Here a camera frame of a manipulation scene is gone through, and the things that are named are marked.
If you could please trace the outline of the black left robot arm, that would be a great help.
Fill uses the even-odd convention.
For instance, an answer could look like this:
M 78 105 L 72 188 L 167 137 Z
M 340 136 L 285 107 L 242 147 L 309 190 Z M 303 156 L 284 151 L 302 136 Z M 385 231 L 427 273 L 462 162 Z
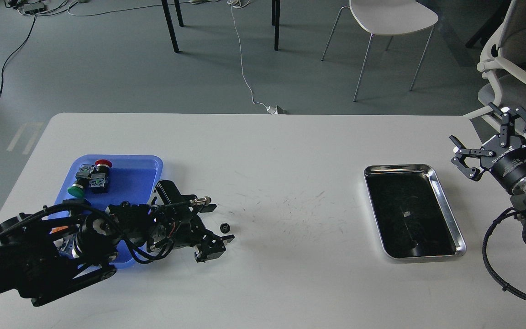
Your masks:
M 0 223 L 0 294 L 17 290 L 33 306 L 48 304 L 112 277 L 123 242 L 138 264 L 163 260 L 174 249 L 192 247 L 196 262 L 219 258 L 234 236 L 208 230 L 200 213 L 214 211 L 211 198 L 183 195 L 161 180 L 145 204 L 127 201 L 94 208 L 67 199 L 35 214 Z

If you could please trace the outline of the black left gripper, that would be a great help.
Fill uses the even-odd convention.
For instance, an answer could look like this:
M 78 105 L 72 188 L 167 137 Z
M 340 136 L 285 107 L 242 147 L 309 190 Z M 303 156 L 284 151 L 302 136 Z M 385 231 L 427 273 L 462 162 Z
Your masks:
M 217 204 L 214 204 L 208 196 L 203 198 L 182 196 L 182 199 L 189 204 L 179 207 L 152 206 L 150 208 L 149 214 L 154 223 L 150 225 L 147 252 L 159 252 L 163 248 L 167 249 L 169 244 L 173 244 L 173 249 L 194 247 L 197 263 L 219 258 L 235 235 L 206 236 L 207 230 L 198 215 L 213 212 Z

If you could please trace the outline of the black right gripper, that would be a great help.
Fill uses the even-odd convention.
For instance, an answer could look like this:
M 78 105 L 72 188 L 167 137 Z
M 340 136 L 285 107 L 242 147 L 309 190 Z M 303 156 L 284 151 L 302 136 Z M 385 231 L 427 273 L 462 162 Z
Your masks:
M 450 135 L 449 139 L 455 144 L 451 163 L 472 181 L 480 181 L 484 171 L 488 170 L 509 195 L 522 194 L 516 185 L 526 177 L 526 110 L 521 106 L 514 110 L 509 107 L 500 109 L 494 103 L 488 103 L 488 106 L 501 116 L 498 137 L 487 140 L 481 149 L 468 149 L 457 137 Z M 516 132 L 517 120 L 524 123 L 522 133 Z M 481 159 L 483 170 L 469 167 L 467 158 Z

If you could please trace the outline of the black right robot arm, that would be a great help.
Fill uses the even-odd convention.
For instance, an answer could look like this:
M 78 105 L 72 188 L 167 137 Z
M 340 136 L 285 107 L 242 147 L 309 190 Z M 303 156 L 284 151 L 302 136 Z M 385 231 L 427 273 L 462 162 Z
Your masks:
M 494 103 L 488 103 L 489 108 L 501 117 L 501 125 L 497 134 L 493 135 L 479 149 L 468 149 L 455 136 L 450 140 L 455 144 L 452 164 L 468 179 L 479 181 L 488 171 L 512 196 L 526 196 L 526 110 L 522 107 L 511 109 L 499 108 Z M 526 209 L 516 210 L 510 207 L 504 210 L 490 225 L 482 242 L 482 257 L 484 266 L 502 289 L 526 301 L 526 293 L 507 283 L 491 267 L 488 259 L 488 241 L 495 228 L 504 219 L 520 217 L 522 220 L 522 240 L 526 244 Z

